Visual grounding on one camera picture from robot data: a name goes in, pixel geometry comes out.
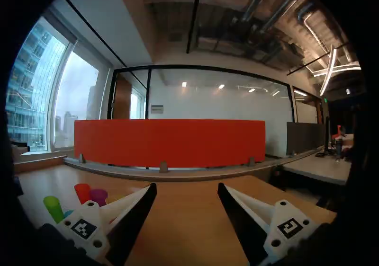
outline plastic cup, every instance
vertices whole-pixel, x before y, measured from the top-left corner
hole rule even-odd
[[[59,200],[57,197],[54,197],[54,196],[45,197],[44,205],[56,223],[59,223],[61,220],[64,219],[64,214],[61,208],[61,204],[59,203]]]
[[[79,183],[74,186],[74,189],[81,204],[90,200],[91,187],[87,183]]]
[[[103,189],[93,189],[90,191],[90,197],[101,207],[107,204],[105,199],[108,197],[108,192]]]

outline desk surface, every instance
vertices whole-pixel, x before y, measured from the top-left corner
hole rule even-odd
[[[43,198],[54,195],[64,210],[80,205],[73,186],[88,183],[109,195],[128,195],[150,182],[107,177],[59,165],[19,175],[20,196],[32,223],[54,224]],[[221,180],[258,200],[274,204],[287,199],[318,223],[331,222],[335,213],[283,192],[254,176]],[[217,196],[218,180],[158,182],[155,202],[137,237],[126,265],[248,265],[228,216]]]
[[[315,154],[283,165],[287,171],[338,185],[345,185],[350,166],[345,160],[337,162],[333,156],[319,158]]]

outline orange partition panel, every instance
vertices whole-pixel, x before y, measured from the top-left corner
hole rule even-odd
[[[75,121],[74,152],[120,166],[201,168],[265,158],[265,123],[247,120]]]

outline wooden door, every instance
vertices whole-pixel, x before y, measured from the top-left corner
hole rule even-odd
[[[132,85],[117,75],[112,119],[129,119]]]

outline wooden desk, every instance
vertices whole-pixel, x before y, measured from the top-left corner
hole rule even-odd
[[[345,185],[350,173],[351,163],[345,160],[337,162],[335,157],[315,157],[315,154],[283,165],[287,171],[324,182]]]
[[[110,195],[127,195],[149,184],[97,175],[66,165],[22,173],[19,178],[25,193],[20,201],[37,227],[46,222],[54,224],[42,203],[45,196],[58,197],[65,210],[79,206],[73,189],[77,183],[106,189]],[[217,196],[218,182],[158,182],[157,197],[126,265],[248,265]],[[318,223],[331,222],[335,217],[335,213],[287,194],[253,176],[229,178],[222,182],[269,204],[287,199]]]

